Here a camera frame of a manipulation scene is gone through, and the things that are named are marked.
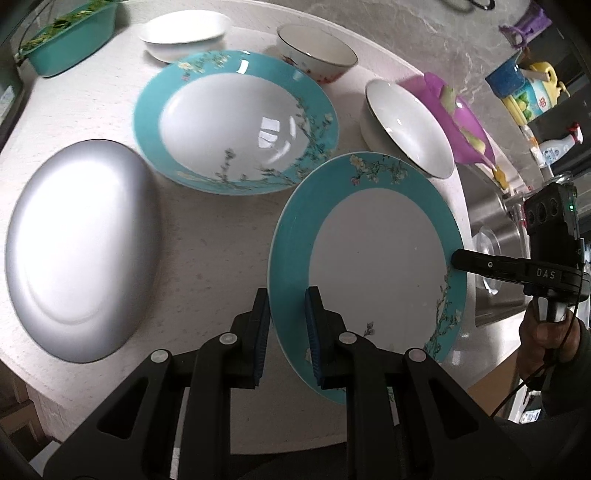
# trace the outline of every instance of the turquoise rimmed plate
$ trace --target turquoise rimmed plate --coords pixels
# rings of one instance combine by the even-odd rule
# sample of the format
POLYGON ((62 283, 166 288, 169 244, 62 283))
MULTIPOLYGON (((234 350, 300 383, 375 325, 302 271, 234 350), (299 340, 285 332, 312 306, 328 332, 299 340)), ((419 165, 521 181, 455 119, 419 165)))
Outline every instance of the turquoise rimmed plate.
POLYGON ((287 202, 268 266, 271 314, 291 366, 316 386, 304 292, 318 286, 324 307, 377 347, 422 347, 442 361, 459 331, 466 273, 451 267, 463 248, 456 221, 435 187, 388 155, 341 155, 309 175, 287 202))
POLYGON ((211 51, 162 70, 135 107, 138 144, 169 179, 204 192, 294 186, 337 146, 335 110, 295 67, 247 51, 211 51))

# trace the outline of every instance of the blue mug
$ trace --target blue mug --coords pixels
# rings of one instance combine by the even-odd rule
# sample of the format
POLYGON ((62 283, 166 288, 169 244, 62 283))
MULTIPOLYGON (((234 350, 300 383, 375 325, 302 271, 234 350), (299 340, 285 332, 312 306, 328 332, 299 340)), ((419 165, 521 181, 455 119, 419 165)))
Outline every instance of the blue mug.
POLYGON ((503 65, 486 77, 492 93, 498 98, 505 98, 525 85, 525 77, 516 63, 517 56, 511 57, 503 65))

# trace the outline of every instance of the silver oval dish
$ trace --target silver oval dish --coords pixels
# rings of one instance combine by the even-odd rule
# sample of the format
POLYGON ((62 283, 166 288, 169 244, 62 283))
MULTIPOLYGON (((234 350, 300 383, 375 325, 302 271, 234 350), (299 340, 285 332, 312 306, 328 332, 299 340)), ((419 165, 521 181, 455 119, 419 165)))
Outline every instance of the silver oval dish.
POLYGON ((59 151, 8 228, 8 291, 23 327, 62 360, 110 355, 143 317, 161 243, 157 188, 139 155, 109 140, 59 151))

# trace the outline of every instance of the purple silicone container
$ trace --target purple silicone container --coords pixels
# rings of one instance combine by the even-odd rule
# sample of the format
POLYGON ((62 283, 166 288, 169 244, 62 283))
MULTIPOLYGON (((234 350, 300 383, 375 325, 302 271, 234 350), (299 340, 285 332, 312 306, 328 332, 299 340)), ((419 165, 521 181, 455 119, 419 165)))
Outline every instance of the purple silicone container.
POLYGON ((468 104, 460 97, 456 102, 459 104, 452 116, 446 112, 439 101, 441 89, 446 83, 434 73, 425 73, 423 76, 415 76, 400 82, 400 85, 421 100, 443 128, 450 145, 452 146, 453 158, 456 163, 484 163, 480 154, 470 145, 468 140, 460 131, 460 127, 468 130, 472 135, 480 138, 486 145, 485 157, 495 164, 495 154, 492 151, 491 143, 488 141, 482 125, 468 107, 468 104))

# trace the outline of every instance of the purple item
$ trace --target purple item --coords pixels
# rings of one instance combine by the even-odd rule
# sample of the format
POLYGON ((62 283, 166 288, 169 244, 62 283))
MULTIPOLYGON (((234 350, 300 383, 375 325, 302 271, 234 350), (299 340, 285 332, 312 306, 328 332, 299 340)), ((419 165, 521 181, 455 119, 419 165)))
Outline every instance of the purple item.
POLYGON ((552 25, 552 20, 546 17, 542 7, 532 2, 523 17, 515 25, 512 27, 503 25, 499 27, 499 30, 505 34, 514 48, 525 48, 532 38, 550 25, 552 25), (517 37, 521 37, 519 43, 517 43, 517 37))
POLYGON ((492 151, 491 143, 482 128, 482 125, 468 107, 468 104, 458 96, 458 104, 453 117, 446 112, 439 101, 441 89, 446 85, 441 78, 434 73, 425 73, 424 76, 415 76, 400 82, 400 85, 417 97, 443 128, 450 145, 452 146, 453 157, 456 163, 484 163, 482 156, 478 153, 466 137, 460 131, 460 127, 468 130, 476 138, 482 140, 486 145, 485 157, 495 164, 495 154, 492 151))

